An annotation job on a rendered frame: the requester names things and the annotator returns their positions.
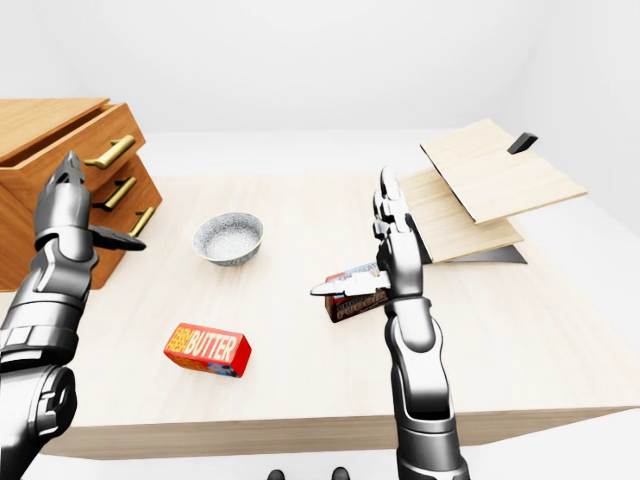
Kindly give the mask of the wooden cabinet with drawers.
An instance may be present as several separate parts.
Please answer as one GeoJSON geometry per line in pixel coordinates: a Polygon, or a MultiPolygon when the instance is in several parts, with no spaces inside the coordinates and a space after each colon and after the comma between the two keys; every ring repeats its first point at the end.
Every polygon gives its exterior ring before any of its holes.
{"type": "MultiPolygon", "coordinates": [[[[53,141],[74,122],[87,122],[100,108],[118,104],[107,98],[0,99],[0,164],[53,141]]],[[[16,290],[29,271],[39,192],[17,195],[0,185],[0,292],[16,290]]]]}

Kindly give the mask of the wooden drawer pulled open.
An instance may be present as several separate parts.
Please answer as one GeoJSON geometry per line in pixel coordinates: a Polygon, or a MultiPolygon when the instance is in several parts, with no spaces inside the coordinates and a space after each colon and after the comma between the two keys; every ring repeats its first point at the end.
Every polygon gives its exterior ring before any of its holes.
{"type": "Polygon", "coordinates": [[[75,152],[82,161],[96,159],[127,135],[134,137],[134,144],[108,168],[82,167],[86,175],[85,186],[95,190],[124,166],[144,144],[140,128],[124,103],[102,107],[98,113],[90,114],[87,122],[74,122],[56,134],[53,141],[38,143],[8,164],[0,164],[0,185],[17,195],[37,193],[69,151],[75,152]]]}

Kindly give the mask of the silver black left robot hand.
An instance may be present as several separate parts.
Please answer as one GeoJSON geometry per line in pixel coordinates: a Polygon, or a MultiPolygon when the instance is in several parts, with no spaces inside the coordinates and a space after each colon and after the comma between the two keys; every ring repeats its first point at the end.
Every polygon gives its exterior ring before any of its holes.
{"type": "Polygon", "coordinates": [[[84,186],[85,174],[78,156],[69,151],[38,195],[34,214],[34,247],[37,251],[58,239],[66,258],[84,261],[94,248],[141,251],[146,245],[137,238],[89,223],[91,193],[84,186]]]}

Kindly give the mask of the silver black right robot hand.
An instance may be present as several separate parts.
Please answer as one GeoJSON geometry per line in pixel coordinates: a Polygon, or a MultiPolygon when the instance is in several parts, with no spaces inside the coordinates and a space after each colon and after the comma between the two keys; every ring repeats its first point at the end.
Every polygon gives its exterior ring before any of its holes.
{"type": "Polygon", "coordinates": [[[344,294],[355,296],[378,290],[387,292],[391,300],[420,298],[423,294],[423,270],[418,240],[409,224],[409,207],[391,167],[380,174],[380,188],[373,196],[374,236],[379,240],[376,255],[378,274],[358,272],[349,278],[333,279],[314,286],[313,296],[344,294]]]}

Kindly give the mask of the small black block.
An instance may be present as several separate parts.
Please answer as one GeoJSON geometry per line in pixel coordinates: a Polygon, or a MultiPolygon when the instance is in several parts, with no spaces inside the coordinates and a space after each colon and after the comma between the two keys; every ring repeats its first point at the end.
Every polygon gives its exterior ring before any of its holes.
{"type": "Polygon", "coordinates": [[[511,155],[516,155],[528,150],[539,137],[530,132],[523,132],[507,149],[511,155]]]}

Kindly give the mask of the grey patterned bowl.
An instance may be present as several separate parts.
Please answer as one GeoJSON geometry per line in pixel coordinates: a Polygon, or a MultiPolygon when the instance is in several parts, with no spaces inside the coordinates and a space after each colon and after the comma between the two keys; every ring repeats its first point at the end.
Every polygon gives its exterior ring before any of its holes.
{"type": "Polygon", "coordinates": [[[258,253],[263,234],[263,224],[254,215],[224,213],[198,228],[193,247],[197,254],[215,265],[238,266],[258,253]]]}

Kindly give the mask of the red butter box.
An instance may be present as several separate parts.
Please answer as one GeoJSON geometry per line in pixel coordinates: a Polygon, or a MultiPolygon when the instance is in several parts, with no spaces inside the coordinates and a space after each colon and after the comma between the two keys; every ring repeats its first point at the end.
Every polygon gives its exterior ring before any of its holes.
{"type": "Polygon", "coordinates": [[[164,354],[189,370],[241,378],[252,348],[240,333],[180,323],[164,347],[164,354]]]}

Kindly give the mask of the pale wooden board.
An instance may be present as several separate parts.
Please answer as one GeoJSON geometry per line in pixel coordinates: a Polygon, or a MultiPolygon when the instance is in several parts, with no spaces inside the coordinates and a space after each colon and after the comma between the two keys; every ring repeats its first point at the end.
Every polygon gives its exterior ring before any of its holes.
{"type": "Polygon", "coordinates": [[[406,176],[399,185],[433,264],[522,240],[506,219],[475,223],[434,169],[406,176]]]}
{"type": "Polygon", "coordinates": [[[514,135],[483,119],[421,147],[477,224],[587,193],[533,149],[511,154],[515,141],[514,135]]]}

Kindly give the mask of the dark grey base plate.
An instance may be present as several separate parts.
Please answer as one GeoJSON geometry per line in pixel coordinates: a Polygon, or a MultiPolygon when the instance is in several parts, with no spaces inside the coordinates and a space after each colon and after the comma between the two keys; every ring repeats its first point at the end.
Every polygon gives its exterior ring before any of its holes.
{"type": "MultiPolygon", "coordinates": [[[[411,214],[406,215],[406,221],[409,227],[412,229],[420,252],[420,258],[423,265],[433,264],[434,261],[424,243],[420,231],[411,214]]],[[[445,263],[451,262],[505,262],[505,263],[520,263],[526,264],[527,261],[520,254],[514,245],[507,245],[499,248],[495,248],[488,251],[483,251],[474,254],[468,254],[461,257],[445,260],[445,263]]]]}

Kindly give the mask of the wooden drawer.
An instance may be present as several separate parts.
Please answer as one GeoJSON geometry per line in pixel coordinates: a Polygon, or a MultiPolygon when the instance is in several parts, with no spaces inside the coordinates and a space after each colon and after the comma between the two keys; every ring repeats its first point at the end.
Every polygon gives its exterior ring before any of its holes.
{"type": "MultiPolygon", "coordinates": [[[[90,223],[109,227],[113,230],[129,233],[142,218],[142,214],[150,207],[156,209],[162,202],[161,196],[136,197],[122,200],[116,208],[107,212],[100,208],[93,208],[90,223]]],[[[108,281],[116,269],[125,252],[122,250],[108,250],[98,248],[99,262],[92,270],[91,289],[100,289],[108,281]]]]}
{"type": "Polygon", "coordinates": [[[89,223],[105,226],[120,232],[129,232],[140,219],[137,212],[144,212],[149,207],[157,208],[162,197],[151,179],[142,160],[134,155],[127,160],[108,180],[92,192],[93,206],[89,223]],[[110,211],[105,210],[105,203],[129,178],[136,183],[125,193],[110,211]]]}

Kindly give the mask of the brown chocolate pudding box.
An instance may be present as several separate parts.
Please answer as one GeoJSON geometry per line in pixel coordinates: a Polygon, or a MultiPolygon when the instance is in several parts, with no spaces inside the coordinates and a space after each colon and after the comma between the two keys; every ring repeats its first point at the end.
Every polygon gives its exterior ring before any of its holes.
{"type": "MultiPolygon", "coordinates": [[[[328,276],[325,281],[329,282],[337,279],[350,278],[354,273],[360,272],[373,272],[374,274],[378,274],[379,269],[376,262],[370,262],[328,276]]],[[[329,315],[330,320],[333,323],[338,323],[345,319],[354,317],[360,313],[364,313],[366,311],[382,306],[387,301],[388,297],[384,290],[379,290],[375,293],[358,296],[336,294],[333,296],[327,296],[325,298],[325,309],[329,315]]]]}

